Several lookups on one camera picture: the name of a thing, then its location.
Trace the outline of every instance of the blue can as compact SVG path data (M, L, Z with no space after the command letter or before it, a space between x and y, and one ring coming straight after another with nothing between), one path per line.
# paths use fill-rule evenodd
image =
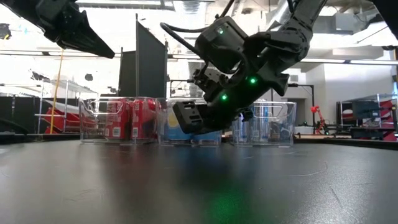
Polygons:
M165 137L169 141L187 141L191 140L191 134L185 134L179 123L173 109L170 108L167 110L167 122L165 124Z
M233 142L235 144L249 143L250 123L242 122L242 120L243 117L239 116L239 118L232 123Z
M268 107L265 105L253 106L253 119L251 122L250 141L253 143L268 142L269 120Z
M194 140L201 145L215 145L221 143L221 131L195 135Z

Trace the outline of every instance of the green led light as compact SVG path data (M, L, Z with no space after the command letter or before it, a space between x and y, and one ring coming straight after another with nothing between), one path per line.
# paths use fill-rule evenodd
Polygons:
M217 29L217 32L218 32L219 34L223 34L223 33L224 33L224 30L223 30L222 28L218 28L218 29Z

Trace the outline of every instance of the red robot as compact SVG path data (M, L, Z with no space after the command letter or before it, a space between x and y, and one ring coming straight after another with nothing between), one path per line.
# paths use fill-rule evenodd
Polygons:
M315 134L321 134L321 130L323 129L325 131L324 134L329 135L328 126L325 123L325 119L323 119L323 116L321 114L321 110L319 109L319 106L316 105L316 106L311 107L311 112L314 114L318 113L319 118L321 120L320 122L318 121L318 123L316 125L317 130L315 131Z

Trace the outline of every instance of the yellow cable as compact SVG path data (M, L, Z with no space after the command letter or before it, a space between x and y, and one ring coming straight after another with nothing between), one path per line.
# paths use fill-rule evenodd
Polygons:
M62 68L62 60L63 60L63 49L61 53L61 62L60 62L60 69L58 71L57 82L55 84L55 93L54 93L54 100L52 103L52 111L51 111L51 125L50 125L50 134L52 134L53 126L54 126L54 110L55 110L55 103L57 101L57 92L58 92L58 85L60 83L60 76L61 76L61 68Z
M8 37L9 37L9 35L7 34L3 40L7 40Z

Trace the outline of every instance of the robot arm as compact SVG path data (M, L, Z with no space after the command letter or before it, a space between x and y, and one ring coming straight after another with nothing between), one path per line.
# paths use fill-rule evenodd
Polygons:
M300 0L296 5L291 2L292 15L278 31L247 36L228 16L217 18L203 29L193 51L205 61L205 66L193 78L205 92L207 104L188 101L174 105L183 132L203 134L229 128L238 116L248 121L252 118L250 105L271 88L284 96L289 75L282 72L307 56L313 24L325 3L326 0ZM161 26L173 34L167 24ZM209 79L205 74L209 63L233 76Z
M0 0L17 16L41 28L44 36L63 49L113 58L114 52L93 31L86 12L75 0Z

